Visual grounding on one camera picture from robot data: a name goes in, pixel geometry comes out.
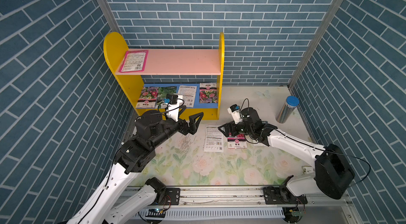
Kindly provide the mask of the red peony seed bag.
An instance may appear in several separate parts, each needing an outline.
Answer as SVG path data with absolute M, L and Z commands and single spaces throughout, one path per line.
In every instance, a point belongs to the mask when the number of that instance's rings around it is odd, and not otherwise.
M 227 146 L 229 149 L 246 149 L 247 140 L 243 134 L 227 138 Z

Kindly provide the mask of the white text gourd seed bag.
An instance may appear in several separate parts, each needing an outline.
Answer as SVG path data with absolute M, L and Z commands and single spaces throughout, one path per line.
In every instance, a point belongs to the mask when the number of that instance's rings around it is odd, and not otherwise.
M 219 131 L 217 125 L 206 125 L 205 129 L 205 152 L 224 152 L 224 135 Z

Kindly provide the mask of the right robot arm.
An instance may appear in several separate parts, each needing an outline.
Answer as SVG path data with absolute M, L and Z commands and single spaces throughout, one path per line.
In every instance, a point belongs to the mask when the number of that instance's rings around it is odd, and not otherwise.
M 219 126 L 226 137 L 247 135 L 259 143 L 285 151 L 309 165 L 311 171 L 288 176 L 279 186 L 284 203 L 307 194 L 323 193 L 339 200 L 350 187 L 355 172 L 346 155 L 334 145 L 322 146 L 307 142 L 281 131 L 277 126 L 260 119 L 251 107 L 241 109 L 234 104 L 228 108 L 233 121 Z

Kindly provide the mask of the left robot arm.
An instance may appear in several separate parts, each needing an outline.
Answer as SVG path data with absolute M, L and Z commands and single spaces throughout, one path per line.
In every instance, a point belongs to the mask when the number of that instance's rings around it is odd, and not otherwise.
M 179 116 L 185 109 L 186 106 L 180 106 L 165 113 L 149 110 L 141 115 L 135 121 L 135 136 L 120 147 L 107 176 L 67 223 L 124 224 L 145 207 L 162 203 L 167 187 L 153 177 L 136 194 L 115 205 L 129 184 L 154 159 L 157 147 L 176 133 L 193 135 L 197 132 L 204 113 L 191 115 L 188 120 L 184 120 Z

